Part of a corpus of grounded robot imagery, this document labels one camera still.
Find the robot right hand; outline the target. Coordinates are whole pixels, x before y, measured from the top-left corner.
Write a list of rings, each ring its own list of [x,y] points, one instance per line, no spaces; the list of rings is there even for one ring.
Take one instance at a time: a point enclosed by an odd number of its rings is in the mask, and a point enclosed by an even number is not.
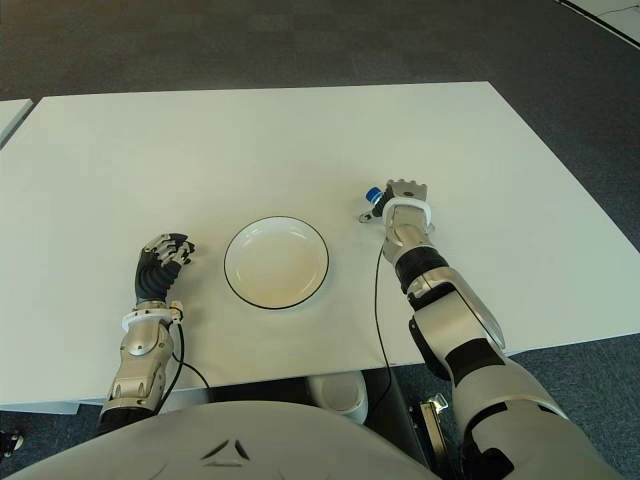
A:
[[[361,213],[358,216],[358,221],[360,223],[369,223],[377,219],[387,221],[391,218],[392,210],[401,206],[421,210],[424,213],[426,225],[429,226],[432,220],[432,211],[427,203],[427,192],[427,185],[418,184],[415,180],[389,180],[384,190],[374,186],[365,194],[365,199],[371,205],[371,209]]]

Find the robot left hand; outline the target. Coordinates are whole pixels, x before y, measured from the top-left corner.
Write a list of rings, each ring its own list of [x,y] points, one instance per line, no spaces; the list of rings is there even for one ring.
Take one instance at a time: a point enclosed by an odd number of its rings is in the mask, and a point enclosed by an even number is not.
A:
[[[164,302],[195,245],[181,233],[164,233],[141,250],[134,277],[136,303]]]

